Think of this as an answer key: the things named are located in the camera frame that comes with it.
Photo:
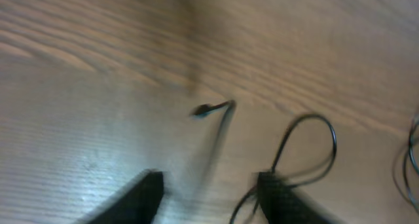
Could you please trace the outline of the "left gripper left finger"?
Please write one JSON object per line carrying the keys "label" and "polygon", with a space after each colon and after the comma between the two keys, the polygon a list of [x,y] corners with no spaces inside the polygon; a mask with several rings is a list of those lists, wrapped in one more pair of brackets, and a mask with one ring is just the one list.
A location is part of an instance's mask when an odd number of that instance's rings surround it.
{"label": "left gripper left finger", "polygon": [[89,213],[87,224],[148,224],[164,197],[164,173],[146,170]]}

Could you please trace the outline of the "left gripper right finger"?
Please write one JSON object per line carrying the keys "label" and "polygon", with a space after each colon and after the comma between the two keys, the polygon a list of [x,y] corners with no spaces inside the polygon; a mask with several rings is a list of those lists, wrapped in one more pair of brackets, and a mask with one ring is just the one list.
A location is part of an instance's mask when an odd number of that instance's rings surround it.
{"label": "left gripper right finger", "polygon": [[340,223],[270,172],[259,172],[256,190],[257,199],[269,224]]}

